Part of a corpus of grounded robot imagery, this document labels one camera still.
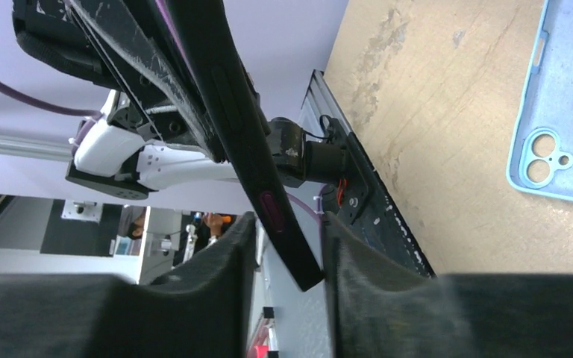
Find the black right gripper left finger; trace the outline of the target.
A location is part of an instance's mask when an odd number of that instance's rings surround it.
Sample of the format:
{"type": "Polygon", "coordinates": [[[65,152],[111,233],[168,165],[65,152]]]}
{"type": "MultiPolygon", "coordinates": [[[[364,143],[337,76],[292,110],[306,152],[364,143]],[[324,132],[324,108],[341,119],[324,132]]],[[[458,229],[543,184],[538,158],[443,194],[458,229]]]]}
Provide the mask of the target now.
{"type": "Polygon", "coordinates": [[[254,214],[137,285],[108,274],[0,274],[0,357],[243,357],[254,214]]]}

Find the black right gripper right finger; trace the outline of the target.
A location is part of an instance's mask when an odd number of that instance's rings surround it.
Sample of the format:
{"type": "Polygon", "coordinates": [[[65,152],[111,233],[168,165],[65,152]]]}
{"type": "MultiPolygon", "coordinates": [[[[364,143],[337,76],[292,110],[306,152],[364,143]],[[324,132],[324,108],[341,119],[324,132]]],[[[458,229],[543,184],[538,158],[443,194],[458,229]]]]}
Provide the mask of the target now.
{"type": "Polygon", "coordinates": [[[426,278],[323,225],[335,357],[573,357],[573,274],[426,278]]]}

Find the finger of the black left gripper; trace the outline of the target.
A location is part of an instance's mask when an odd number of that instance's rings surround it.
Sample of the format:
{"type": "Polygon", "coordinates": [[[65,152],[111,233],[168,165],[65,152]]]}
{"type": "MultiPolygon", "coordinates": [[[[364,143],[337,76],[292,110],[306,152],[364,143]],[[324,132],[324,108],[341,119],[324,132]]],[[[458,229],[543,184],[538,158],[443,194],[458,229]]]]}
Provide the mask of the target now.
{"type": "Polygon", "coordinates": [[[195,84],[174,66],[152,1],[70,1],[69,17],[84,32],[102,63],[137,112],[120,126],[172,148],[226,161],[195,84]]]}

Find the black smartphone with purple edge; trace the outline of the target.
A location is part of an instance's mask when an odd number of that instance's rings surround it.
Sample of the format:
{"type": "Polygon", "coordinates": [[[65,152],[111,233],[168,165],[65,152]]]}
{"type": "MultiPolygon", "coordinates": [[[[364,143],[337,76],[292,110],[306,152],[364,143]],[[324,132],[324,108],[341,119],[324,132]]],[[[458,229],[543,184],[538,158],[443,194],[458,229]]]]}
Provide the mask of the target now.
{"type": "Polygon", "coordinates": [[[324,275],[278,176],[223,3],[156,1],[154,5],[270,241],[299,289],[306,292],[324,275]]]}

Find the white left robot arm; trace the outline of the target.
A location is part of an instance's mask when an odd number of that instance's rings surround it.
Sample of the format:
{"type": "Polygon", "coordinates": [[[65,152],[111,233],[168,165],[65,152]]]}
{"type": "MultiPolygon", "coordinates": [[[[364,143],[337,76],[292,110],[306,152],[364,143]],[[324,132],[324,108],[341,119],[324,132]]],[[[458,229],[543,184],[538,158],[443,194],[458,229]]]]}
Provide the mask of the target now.
{"type": "Polygon", "coordinates": [[[188,181],[237,179],[252,201],[306,181],[335,184],[334,134],[268,120],[221,1],[69,1],[127,103],[75,138],[69,179],[138,200],[188,181]]]}

